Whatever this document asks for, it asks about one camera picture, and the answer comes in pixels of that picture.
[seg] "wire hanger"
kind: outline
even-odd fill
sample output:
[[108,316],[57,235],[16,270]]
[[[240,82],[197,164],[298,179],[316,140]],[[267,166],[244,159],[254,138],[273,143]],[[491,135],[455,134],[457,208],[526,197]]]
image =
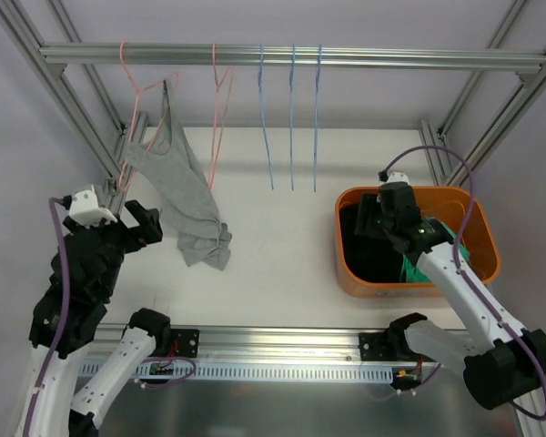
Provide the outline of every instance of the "wire hanger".
[[[230,104],[230,94],[233,89],[233,82],[235,80],[235,68],[233,66],[228,66],[225,70],[225,74],[218,80],[218,72],[217,72],[217,45],[212,45],[212,69],[215,74],[215,84],[217,85],[217,97],[215,100],[215,115],[214,120],[212,124],[212,148],[210,151],[210,167],[208,170],[208,188],[212,189],[212,186],[214,184],[215,180],[215,174],[217,173],[217,163],[218,163],[218,154],[220,153],[220,145],[222,143],[222,135],[225,130],[225,122],[227,121],[227,113],[228,113],[228,106]],[[227,79],[228,75],[230,77],[228,78],[228,92],[227,92],[227,100],[225,102],[225,109],[222,115],[222,121],[220,122],[220,133],[218,134],[218,142],[217,142],[217,124],[218,124],[218,110],[220,107],[220,88],[225,83],[225,80]]]
[[316,105],[313,127],[313,192],[318,189],[318,101],[319,101],[319,74],[321,72],[321,53],[322,48],[319,46],[318,69],[316,70]]
[[291,57],[291,70],[289,71],[289,170],[291,172],[291,191],[295,190],[293,172],[293,72],[295,70],[295,44]]
[[[131,82],[131,85],[136,90],[136,103],[134,104],[134,113],[131,116],[131,126],[129,127],[129,133],[127,134],[127,140],[131,143],[133,141],[133,139],[134,139],[134,129],[135,129],[135,126],[136,126],[137,109],[139,107],[139,97],[142,95],[142,93],[146,92],[148,89],[152,89],[155,86],[163,84],[166,80],[168,80],[170,77],[173,77],[173,76],[176,76],[176,84],[174,85],[174,88],[173,88],[174,91],[176,92],[176,90],[178,88],[178,84],[180,83],[180,73],[178,73],[176,71],[176,72],[171,73],[168,76],[164,77],[163,79],[158,80],[157,82],[154,82],[152,85],[140,88],[139,85],[137,84],[136,80],[132,76],[132,74],[129,72],[129,69],[127,68],[127,64],[126,64],[126,62],[124,60],[124,47],[126,46],[126,44],[127,44],[127,41],[123,41],[121,43],[121,45],[119,46],[119,60],[121,62],[121,66],[124,68],[124,70],[126,70],[127,78],[129,79],[129,82]],[[157,138],[157,134],[159,133],[160,128],[164,124],[164,120],[166,119],[167,111],[169,110],[169,108],[170,108],[169,105],[166,106],[166,109],[164,110],[164,114],[160,118],[160,122],[157,125],[156,133],[154,134],[154,136],[152,137],[152,139],[148,143],[146,151],[149,151],[150,148],[152,148],[152,146],[154,145],[154,142],[156,141],[156,138]],[[126,176],[126,170],[127,170],[127,163],[124,162],[123,166],[121,167],[121,173],[119,174],[119,180],[117,181],[117,186],[118,186],[119,190],[122,193],[125,193],[125,192],[127,192],[129,190],[129,187],[130,187],[132,181],[134,180],[134,176],[136,175],[136,171],[134,170],[134,172],[130,176],[129,180],[127,181],[126,185],[124,187],[122,187],[122,182],[123,182],[123,180],[124,180],[124,178]]]
[[261,60],[258,68],[257,82],[258,82],[258,99],[261,105],[261,124],[263,125],[263,137],[265,138],[265,149],[267,151],[267,161],[269,167],[269,178],[271,179],[271,189],[275,189],[273,186],[273,171],[271,168],[271,153],[269,149],[269,139],[267,136],[267,127],[265,125],[265,95],[263,94],[263,59],[265,50],[261,44]]

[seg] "white table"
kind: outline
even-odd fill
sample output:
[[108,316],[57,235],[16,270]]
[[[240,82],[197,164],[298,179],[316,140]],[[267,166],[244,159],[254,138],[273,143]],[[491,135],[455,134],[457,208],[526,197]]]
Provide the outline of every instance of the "white table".
[[[150,137],[154,129],[147,132]],[[212,129],[186,129],[208,166]],[[262,130],[227,128],[213,193],[233,233],[224,271],[188,268],[177,232],[162,223],[159,243],[126,256],[105,322],[125,323],[141,307],[164,312],[172,323],[215,326],[383,328],[413,311],[442,328],[463,328],[443,299],[351,298],[339,287],[333,248],[334,205],[343,191],[378,184],[377,174],[403,150],[420,144],[414,130],[319,131],[318,191],[313,192],[313,130],[294,130],[296,189],[289,178],[286,128],[268,130],[275,190],[271,191]],[[431,185],[422,152],[397,169],[413,185]],[[127,199],[159,206],[153,186],[137,175]],[[122,218],[128,225],[131,217]]]

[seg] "blue hanger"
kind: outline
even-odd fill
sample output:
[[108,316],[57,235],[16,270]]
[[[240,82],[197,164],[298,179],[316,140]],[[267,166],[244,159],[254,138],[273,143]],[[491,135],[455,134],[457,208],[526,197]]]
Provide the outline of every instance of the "blue hanger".
[[271,169],[271,153],[269,149],[269,140],[267,136],[267,128],[265,125],[265,96],[263,95],[263,57],[264,57],[264,49],[263,45],[261,44],[261,61],[258,68],[258,99],[259,103],[261,105],[261,124],[263,125],[263,137],[265,138],[265,149],[267,150],[267,161],[269,166],[269,177],[271,178],[271,189],[275,189],[273,187],[273,171]]
[[295,190],[293,173],[293,71],[295,70],[295,44],[291,57],[291,70],[289,71],[289,169],[291,171],[291,191]]
[[316,105],[315,105],[315,117],[314,117],[314,130],[313,130],[313,191],[314,193],[318,189],[318,96],[319,96],[319,73],[321,71],[321,52],[322,48],[319,46],[318,55],[318,69],[316,71]]

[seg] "metal bar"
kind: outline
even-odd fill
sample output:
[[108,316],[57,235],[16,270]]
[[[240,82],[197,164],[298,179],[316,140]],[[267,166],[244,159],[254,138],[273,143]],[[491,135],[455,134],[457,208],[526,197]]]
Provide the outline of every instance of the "metal bar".
[[[487,44],[487,48],[497,48],[503,43],[510,31],[513,29],[516,21],[521,17],[521,12],[528,3],[528,0],[514,0],[512,2],[510,8],[501,19],[500,25],[491,36],[490,42]],[[445,121],[443,122],[443,127],[440,132],[443,136],[450,131],[451,126],[453,126],[453,123],[459,116],[461,110],[473,96],[473,92],[481,83],[484,75],[485,73],[482,71],[475,71],[470,74],[467,82],[457,97],[457,100],[455,103],[453,103],[449,114],[445,117]]]
[[[125,324],[101,323],[91,343],[90,358],[105,357],[121,340]],[[302,329],[221,326],[172,326],[200,330],[199,360],[236,363],[349,364],[359,367],[359,334],[372,329]],[[465,330],[452,331],[468,335]],[[402,366],[398,361],[366,364]]]
[[[136,127],[134,129],[134,141],[141,143],[144,140],[144,135],[146,134],[147,127],[149,126],[149,116],[147,112],[138,112],[136,115]],[[123,156],[125,154],[125,145],[127,140],[127,133],[121,136],[121,138],[116,143],[116,150],[114,151],[114,156],[117,159],[117,162],[123,162]],[[128,167],[126,170],[126,180],[131,178],[134,169]],[[126,192],[121,192],[117,195],[107,196],[106,204],[111,212],[116,215],[121,214],[121,209],[124,207],[126,201]]]
[[[420,136],[420,142],[423,146],[429,145],[429,137],[425,135],[426,132],[423,132],[422,125],[419,129],[419,136]],[[430,171],[430,178],[433,180],[434,185],[440,185],[439,181],[437,180],[437,173],[435,171],[435,161],[432,158],[432,154],[430,153],[430,150],[425,149],[425,158],[427,159],[427,164],[429,165],[429,171]]]
[[[92,378],[106,360],[83,361],[79,378]],[[187,381],[273,381],[273,382],[340,382],[357,384],[391,384],[393,371],[382,365],[324,364],[244,364],[235,362],[213,362],[196,359],[197,371]],[[189,364],[175,361],[169,366],[171,374],[158,375],[152,372],[151,362],[140,364],[130,379],[165,380],[175,379],[189,371]]]
[[[66,11],[63,2],[61,0],[46,0],[46,3],[51,9],[53,17],[61,28],[61,31],[66,36],[66,39],[72,43],[80,43],[81,37],[77,33],[75,25],[73,24],[69,13]],[[103,85],[103,81],[101,80],[101,77],[97,73],[95,67],[90,65],[84,65],[83,71],[85,72],[89,84],[93,88],[93,91],[95,92],[97,98],[106,109],[107,114],[109,115],[110,123],[115,127],[117,131],[123,131],[125,125],[124,123],[122,123],[121,118],[119,117],[119,113],[117,112],[117,109],[113,104],[111,97],[107,93],[107,90]]]
[[[119,64],[119,43],[52,43],[41,48],[47,63]],[[270,66],[291,64],[289,46],[264,48],[264,63]],[[318,47],[297,47],[296,64],[315,66]],[[212,45],[129,44],[124,50],[128,64],[140,65],[212,65]],[[260,46],[217,46],[217,64],[255,66],[259,64]],[[323,66],[366,68],[417,68],[438,70],[493,70],[536,73],[546,62],[543,53],[519,50],[405,50],[379,48],[322,49]]]
[[[516,87],[508,103],[491,121],[480,140],[466,155],[467,162],[473,170],[480,168],[490,157],[500,142],[511,132],[516,123],[533,105],[536,99],[546,89],[546,64],[530,84]],[[446,185],[462,185],[468,178],[467,171],[462,166],[456,166],[451,172]]]
[[[425,146],[446,147],[440,140],[437,129],[427,120],[420,122],[420,139]],[[435,185],[443,185],[445,179],[451,172],[451,161],[449,155],[433,149],[425,150],[427,162],[429,163],[430,174]]]
[[17,0],[0,0],[0,24],[59,106],[71,126],[95,153],[101,168],[110,177],[119,174],[119,165],[107,150],[84,112],[73,88],[57,76],[39,53],[42,38]]
[[[545,406],[539,391],[530,391],[518,398],[518,404],[529,412],[542,414]],[[520,423],[522,437],[546,437],[546,422],[540,422],[521,412],[513,410],[516,420]]]

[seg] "cable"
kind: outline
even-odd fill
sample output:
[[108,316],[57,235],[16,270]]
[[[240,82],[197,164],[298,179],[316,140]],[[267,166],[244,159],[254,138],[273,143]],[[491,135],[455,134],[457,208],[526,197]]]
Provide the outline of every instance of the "cable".
[[[142,364],[147,362],[159,362],[162,361],[164,358],[146,358],[142,361]],[[165,389],[167,387],[172,387],[173,385],[177,385],[180,382],[184,382],[188,378],[190,378],[192,375],[194,375],[197,372],[197,364],[194,360],[191,360],[187,357],[174,357],[171,360],[169,360],[169,364],[171,364],[174,361],[185,361],[188,364],[192,366],[192,369],[184,376],[181,376],[180,378],[176,378],[174,380],[170,380],[168,382],[162,383],[162,384],[154,384],[150,382],[142,382],[141,387],[142,389],[150,389],[150,390],[157,390],[157,389]]]
[[[483,303],[483,305],[487,308],[487,310],[491,313],[491,315],[496,319],[496,321],[502,326],[502,328],[505,329],[510,334],[510,336],[516,341],[516,343],[518,343],[518,345],[522,348],[524,353],[530,359],[531,364],[534,367],[534,370],[538,373],[538,376],[540,378],[541,387],[542,387],[542,390],[544,392],[544,404],[545,404],[545,409],[546,409],[546,374],[544,373],[543,368],[541,367],[540,363],[538,362],[538,359],[534,356],[533,352],[526,345],[526,343],[523,342],[523,340],[520,338],[520,336],[517,334],[517,332],[508,323],[503,321],[503,318],[502,318],[500,312],[497,311],[493,307],[491,302],[485,297],[485,295],[481,292],[479,287],[471,280],[471,278],[469,277],[467,272],[461,268],[460,251],[459,251],[460,241],[461,241],[461,238],[463,237],[463,232],[465,231],[465,228],[467,228],[467,223],[470,220],[471,212],[473,211],[473,206],[475,204],[475,196],[474,196],[475,181],[474,181],[473,172],[471,171],[469,163],[459,153],[457,153],[457,152],[455,152],[453,150],[449,150],[448,148],[440,147],[440,146],[418,146],[418,147],[412,147],[412,148],[402,152],[397,157],[395,157],[390,162],[390,164],[388,164],[386,166],[386,168],[381,173],[386,174],[392,168],[392,166],[397,161],[399,161],[399,159],[405,157],[409,153],[415,152],[417,150],[425,150],[425,149],[441,150],[441,151],[446,152],[446,153],[448,153],[450,155],[453,155],[455,158],[457,158],[460,161],[460,163],[462,164],[462,166],[465,168],[465,170],[468,173],[469,182],[470,182],[470,203],[469,203],[469,205],[467,207],[467,212],[466,212],[465,216],[463,217],[463,221],[461,222],[459,231],[457,232],[457,235],[455,236],[455,240],[453,241],[453,261],[455,262],[455,267],[457,268],[457,271],[459,272],[461,277],[465,280],[467,285],[471,288],[471,290],[475,293],[475,295],[479,298],[481,303]],[[527,410],[524,410],[520,405],[518,405],[514,401],[511,401],[510,404],[516,410],[518,410],[519,412],[521,412],[522,414],[524,414],[524,415],[526,415],[528,417],[531,417],[532,419],[535,419],[537,421],[546,421],[546,411],[544,412],[543,415],[539,415],[539,414],[536,414],[534,412],[529,412]]]
[[422,358],[422,355],[420,355],[419,362],[417,362],[417,365],[411,371],[419,371],[419,374],[422,374],[422,363],[423,363],[423,358]]
[[48,370],[48,365],[50,364],[53,355],[55,354],[58,343],[63,337],[63,332],[65,330],[66,319],[69,313],[69,302],[71,300],[71,278],[69,274],[69,262],[66,256],[66,247],[65,247],[65,237],[63,236],[63,227],[59,220],[58,215],[56,214],[56,204],[60,203],[60,200],[57,198],[50,198],[48,200],[48,207],[51,212],[51,219],[53,220],[53,226],[55,227],[56,242],[58,244],[58,256],[61,259],[61,274],[63,277],[63,298],[61,302],[61,315],[56,325],[55,336],[51,342],[48,352],[46,353],[45,360],[43,365],[38,372],[36,377],[35,390],[30,402],[28,403],[28,411],[26,412],[25,426],[23,429],[23,436],[29,437],[30,426],[33,421],[33,415],[35,413],[36,402],[38,401],[38,395],[40,391],[43,390],[44,385],[43,381],[45,380],[46,371]]
[[273,171],[271,169],[271,152],[269,149],[269,139],[267,137],[267,127],[265,126],[265,95],[263,94],[263,60],[265,50],[261,44],[261,60],[258,67],[257,82],[258,82],[258,100],[261,106],[261,125],[263,126],[263,137],[265,138],[265,150],[267,151],[267,162],[269,166],[269,178],[271,179],[271,190],[273,187]]
[[[176,350],[175,347],[176,347],[176,342],[172,342],[170,343],[170,351],[167,353],[167,357],[173,357],[174,356],[174,351]],[[162,361],[160,361],[158,364],[157,364],[157,367],[160,368],[160,369],[165,369],[167,366],[169,366],[170,364],[172,364],[172,361],[170,360],[167,360],[167,363],[162,365]]]
[[315,115],[313,122],[313,192],[318,189],[318,102],[319,102],[319,76],[321,73],[321,52],[322,48],[319,46],[318,55],[318,68],[316,70],[316,104]]
[[291,172],[291,191],[295,191],[293,182],[293,72],[295,70],[295,44],[291,57],[291,70],[289,71],[289,171]]

